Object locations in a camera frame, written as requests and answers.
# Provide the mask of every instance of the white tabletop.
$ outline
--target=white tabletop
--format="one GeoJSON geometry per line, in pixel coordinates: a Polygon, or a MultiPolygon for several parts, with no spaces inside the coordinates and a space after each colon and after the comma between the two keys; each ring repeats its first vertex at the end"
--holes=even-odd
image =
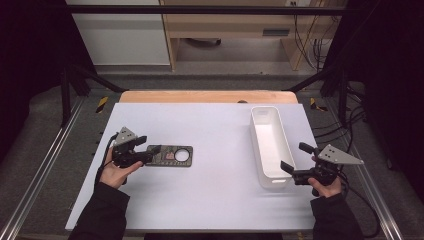
{"type": "Polygon", "coordinates": [[[117,103],[69,217],[72,230],[91,197],[107,142],[123,126],[148,145],[193,146],[189,168],[143,167],[120,188],[131,196],[127,229],[141,232],[249,232],[312,229],[310,186],[269,190],[258,181],[251,109],[278,108],[297,169],[313,166],[299,142],[316,146],[301,104],[117,103]]]}

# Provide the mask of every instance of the white cabinet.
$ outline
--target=white cabinet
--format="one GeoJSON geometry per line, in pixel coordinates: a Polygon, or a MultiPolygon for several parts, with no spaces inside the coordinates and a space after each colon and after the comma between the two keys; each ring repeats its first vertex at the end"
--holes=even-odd
{"type": "MultiPolygon", "coordinates": [[[[67,0],[67,4],[159,5],[156,0],[67,0]]],[[[100,65],[170,65],[160,14],[73,14],[90,57],[100,65]]]]}

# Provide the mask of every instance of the person's arm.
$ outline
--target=person's arm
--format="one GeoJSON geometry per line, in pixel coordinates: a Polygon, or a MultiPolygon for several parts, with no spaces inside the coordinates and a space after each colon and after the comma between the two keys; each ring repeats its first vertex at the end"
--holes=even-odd
{"type": "Polygon", "coordinates": [[[316,179],[309,183],[320,197],[311,201],[315,217],[314,240],[364,239],[361,228],[341,194],[341,182],[337,178],[331,185],[323,186],[316,179]]]}
{"type": "Polygon", "coordinates": [[[119,168],[111,161],[111,151],[95,186],[90,201],[85,206],[69,239],[122,239],[127,224],[125,212],[130,197],[118,190],[127,176],[142,166],[136,162],[128,168],[119,168]]]}

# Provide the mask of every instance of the black sleeve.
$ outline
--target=black sleeve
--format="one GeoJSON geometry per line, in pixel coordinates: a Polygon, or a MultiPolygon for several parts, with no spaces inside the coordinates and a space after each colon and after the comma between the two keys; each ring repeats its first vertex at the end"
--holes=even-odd
{"type": "Polygon", "coordinates": [[[311,201],[315,217],[314,240],[364,239],[358,221],[341,194],[311,201]]]}
{"type": "Polygon", "coordinates": [[[129,199],[125,193],[100,182],[69,239],[122,240],[127,225],[125,212],[129,199]]]}

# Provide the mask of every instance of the hand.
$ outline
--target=hand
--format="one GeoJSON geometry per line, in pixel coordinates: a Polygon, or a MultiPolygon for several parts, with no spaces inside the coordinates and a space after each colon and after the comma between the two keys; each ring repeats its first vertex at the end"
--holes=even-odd
{"type": "Polygon", "coordinates": [[[109,151],[106,156],[105,167],[103,169],[102,175],[100,176],[100,182],[116,189],[118,189],[122,185],[122,183],[124,183],[128,175],[143,166],[143,163],[141,161],[137,161],[136,163],[127,168],[119,168],[118,166],[115,166],[115,164],[113,164],[113,162],[111,161],[112,148],[109,148],[109,151]]]}
{"type": "Polygon", "coordinates": [[[334,196],[334,195],[342,192],[342,182],[340,181],[339,177],[337,177],[333,181],[333,183],[331,183],[328,186],[322,185],[315,178],[309,178],[308,182],[309,182],[309,184],[311,184],[311,186],[313,188],[315,188],[318,191],[318,193],[321,197],[329,198],[331,196],[334,196]]]}

